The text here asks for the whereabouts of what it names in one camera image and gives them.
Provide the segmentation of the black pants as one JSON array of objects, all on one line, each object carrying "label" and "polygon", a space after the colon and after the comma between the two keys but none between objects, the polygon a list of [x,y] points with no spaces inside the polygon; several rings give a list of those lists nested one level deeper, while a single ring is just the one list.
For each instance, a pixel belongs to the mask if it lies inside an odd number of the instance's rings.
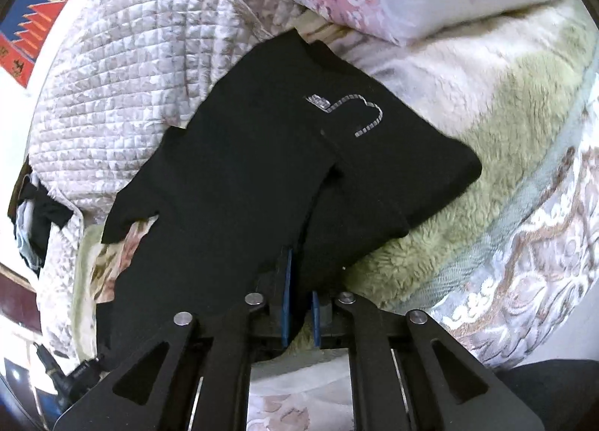
[{"label": "black pants", "polygon": [[118,193],[103,241],[151,219],[97,312],[107,367],[179,311],[222,315],[292,250],[289,333],[312,295],[481,175],[476,153],[320,41],[255,46]]}]

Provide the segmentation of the quilted grey floral bedspread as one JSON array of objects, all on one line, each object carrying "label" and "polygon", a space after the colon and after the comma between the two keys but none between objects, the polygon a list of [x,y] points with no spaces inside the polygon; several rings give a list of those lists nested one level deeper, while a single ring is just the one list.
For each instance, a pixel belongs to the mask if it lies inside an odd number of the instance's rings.
[{"label": "quilted grey floral bedspread", "polygon": [[68,0],[37,61],[28,161],[70,220],[50,232],[37,284],[45,344],[87,359],[72,308],[86,225],[185,126],[215,82],[257,43],[288,30],[293,0]]}]

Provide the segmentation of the dark red wooden furniture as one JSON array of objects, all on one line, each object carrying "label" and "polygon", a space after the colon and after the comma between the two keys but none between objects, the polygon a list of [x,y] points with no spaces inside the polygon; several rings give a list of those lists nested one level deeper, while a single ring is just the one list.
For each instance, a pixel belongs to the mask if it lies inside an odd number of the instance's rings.
[{"label": "dark red wooden furniture", "polygon": [[1,315],[10,321],[41,334],[40,312],[37,309],[37,294],[27,279],[6,266],[0,268]]}]

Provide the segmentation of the floral fleece blanket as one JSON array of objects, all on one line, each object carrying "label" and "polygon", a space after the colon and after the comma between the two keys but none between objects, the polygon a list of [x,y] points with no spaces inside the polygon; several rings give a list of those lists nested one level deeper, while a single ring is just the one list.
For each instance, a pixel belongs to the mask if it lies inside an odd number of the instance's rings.
[{"label": "floral fleece blanket", "polygon": [[154,217],[118,277],[110,372],[60,430],[241,430],[251,366],[304,318],[348,353],[359,430],[542,430],[424,311],[381,311],[342,271],[463,194],[476,153],[324,43],[255,46],[118,194],[104,241]]}]

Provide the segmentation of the beige patterned bed sheet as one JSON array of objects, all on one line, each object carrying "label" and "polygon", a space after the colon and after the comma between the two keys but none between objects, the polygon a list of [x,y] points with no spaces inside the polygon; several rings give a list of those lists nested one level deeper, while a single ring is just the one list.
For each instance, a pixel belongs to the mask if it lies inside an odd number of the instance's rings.
[{"label": "beige patterned bed sheet", "polygon": [[579,144],[507,242],[430,311],[480,362],[510,368],[557,330],[598,280],[598,92]]}]

